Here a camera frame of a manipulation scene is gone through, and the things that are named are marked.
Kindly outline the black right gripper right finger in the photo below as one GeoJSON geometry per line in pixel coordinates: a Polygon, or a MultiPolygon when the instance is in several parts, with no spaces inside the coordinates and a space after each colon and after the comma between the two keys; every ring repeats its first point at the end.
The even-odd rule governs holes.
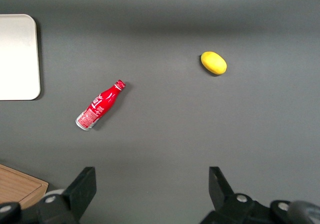
{"type": "Polygon", "coordinates": [[[208,191],[215,211],[226,207],[248,205],[251,199],[244,194],[236,194],[219,167],[210,167],[208,191]]]}

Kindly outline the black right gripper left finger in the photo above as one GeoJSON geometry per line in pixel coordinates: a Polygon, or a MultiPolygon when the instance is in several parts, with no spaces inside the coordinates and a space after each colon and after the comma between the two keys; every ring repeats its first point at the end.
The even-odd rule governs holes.
{"type": "Polygon", "coordinates": [[[82,218],[96,192],[96,169],[85,167],[62,193],[77,221],[82,218]]]}

